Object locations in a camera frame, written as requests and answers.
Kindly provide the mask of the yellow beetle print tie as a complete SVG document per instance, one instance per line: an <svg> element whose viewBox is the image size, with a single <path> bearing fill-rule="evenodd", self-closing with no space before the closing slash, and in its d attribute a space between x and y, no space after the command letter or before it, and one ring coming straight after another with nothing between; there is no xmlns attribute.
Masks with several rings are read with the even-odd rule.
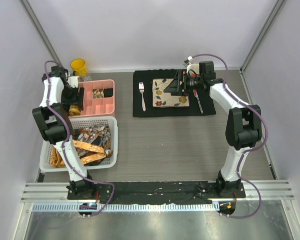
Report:
<svg viewBox="0 0 300 240"><path fill-rule="evenodd" d="M70 105L69 107L69 116L77 117L81 115L81 109L77 105Z"/></svg>

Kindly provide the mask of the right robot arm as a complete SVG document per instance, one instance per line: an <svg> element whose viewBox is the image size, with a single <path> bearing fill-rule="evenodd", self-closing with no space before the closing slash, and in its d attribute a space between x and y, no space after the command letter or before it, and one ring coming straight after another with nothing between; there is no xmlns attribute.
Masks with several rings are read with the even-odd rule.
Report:
<svg viewBox="0 0 300 240"><path fill-rule="evenodd" d="M261 140L260 107L242 101L228 88L225 80L218 79L212 61L193 64L188 59L184 65L186 69L179 70L164 91L174 96L185 96L191 90L203 90L228 114L225 138L229 149L214 188L220 197L228 197L239 189L241 164L246 154Z"/></svg>

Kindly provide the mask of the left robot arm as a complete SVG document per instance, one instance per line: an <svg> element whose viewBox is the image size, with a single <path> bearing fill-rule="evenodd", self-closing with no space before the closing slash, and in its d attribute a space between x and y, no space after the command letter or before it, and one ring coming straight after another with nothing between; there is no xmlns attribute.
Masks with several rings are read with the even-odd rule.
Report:
<svg viewBox="0 0 300 240"><path fill-rule="evenodd" d="M69 173L68 196L71 199L92 199L96 187L84 167L73 143L73 128L62 105L62 94L71 97L68 71L55 61L45 63L42 77L44 94L39 107L32 110L42 138L52 144L64 161Z"/></svg>

